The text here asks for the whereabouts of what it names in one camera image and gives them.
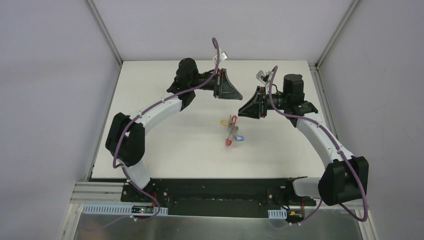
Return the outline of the grey red keyring holder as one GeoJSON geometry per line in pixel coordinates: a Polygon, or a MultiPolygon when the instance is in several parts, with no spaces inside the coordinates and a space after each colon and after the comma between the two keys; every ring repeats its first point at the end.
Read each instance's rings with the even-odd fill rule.
{"type": "Polygon", "coordinates": [[[238,135],[238,130],[239,130],[239,127],[236,125],[236,123],[237,123],[237,116],[236,115],[230,115],[229,116],[229,119],[228,119],[228,123],[229,123],[229,125],[228,125],[228,127],[226,127],[227,128],[227,131],[228,131],[228,137],[227,138],[229,138],[230,140],[232,140],[232,142],[233,141],[236,141],[236,140],[234,140],[234,137],[236,135],[238,135]]]}

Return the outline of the yellow tag key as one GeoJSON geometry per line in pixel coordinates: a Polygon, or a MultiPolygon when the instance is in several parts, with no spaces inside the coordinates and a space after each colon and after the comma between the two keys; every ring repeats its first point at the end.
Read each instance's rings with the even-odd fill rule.
{"type": "Polygon", "coordinates": [[[228,120],[221,120],[221,121],[220,121],[220,124],[221,124],[222,126],[228,127],[228,126],[229,126],[229,121],[228,121],[228,120]]]}

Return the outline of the blue tag key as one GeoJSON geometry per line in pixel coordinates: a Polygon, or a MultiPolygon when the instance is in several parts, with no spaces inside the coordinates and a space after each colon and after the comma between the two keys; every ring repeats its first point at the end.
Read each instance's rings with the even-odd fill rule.
{"type": "Polygon", "coordinates": [[[233,137],[234,138],[234,140],[235,141],[237,141],[237,142],[242,142],[242,141],[244,141],[244,136],[242,136],[242,135],[236,135],[236,136],[234,136],[233,137]]]}

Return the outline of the red tag key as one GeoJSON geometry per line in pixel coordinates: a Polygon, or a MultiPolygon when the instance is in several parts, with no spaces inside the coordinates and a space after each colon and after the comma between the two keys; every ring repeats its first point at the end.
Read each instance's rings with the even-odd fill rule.
{"type": "Polygon", "coordinates": [[[227,147],[231,146],[231,145],[232,145],[232,140],[231,140],[231,139],[229,139],[229,138],[227,138],[227,139],[225,140],[225,145],[226,145],[227,147]]]}

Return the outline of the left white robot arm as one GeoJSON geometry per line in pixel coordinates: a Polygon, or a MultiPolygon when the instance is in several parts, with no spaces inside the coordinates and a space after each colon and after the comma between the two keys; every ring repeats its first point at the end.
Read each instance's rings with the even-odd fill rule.
{"type": "Polygon", "coordinates": [[[194,100],[196,90],[212,91],[216,99],[239,100],[242,94],[229,81],[227,70],[219,68],[200,73],[192,58],[178,63],[175,78],[157,102],[132,115],[117,113],[105,140],[105,148],[113,156],[113,168],[121,168],[127,180],[135,186],[133,195],[140,202],[152,198],[151,180],[142,158],[146,151],[146,134],[166,118],[181,112],[194,100]]]}

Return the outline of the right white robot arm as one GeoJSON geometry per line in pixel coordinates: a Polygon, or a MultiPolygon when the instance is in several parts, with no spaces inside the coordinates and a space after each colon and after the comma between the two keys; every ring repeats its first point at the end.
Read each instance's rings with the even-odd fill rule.
{"type": "Polygon", "coordinates": [[[328,206],[365,200],[368,161],[343,147],[326,127],[318,109],[305,99],[302,75],[285,75],[282,91],[272,92],[273,75],[271,71],[257,73],[256,78],[263,85],[257,86],[252,98],[238,110],[238,116],[260,119],[271,110],[282,113],[306,137],[324,166],[319,178],[295,179],[292,186],[284,190],[284,200],[296,205],[304,197],[313,197],[328,206]]]}

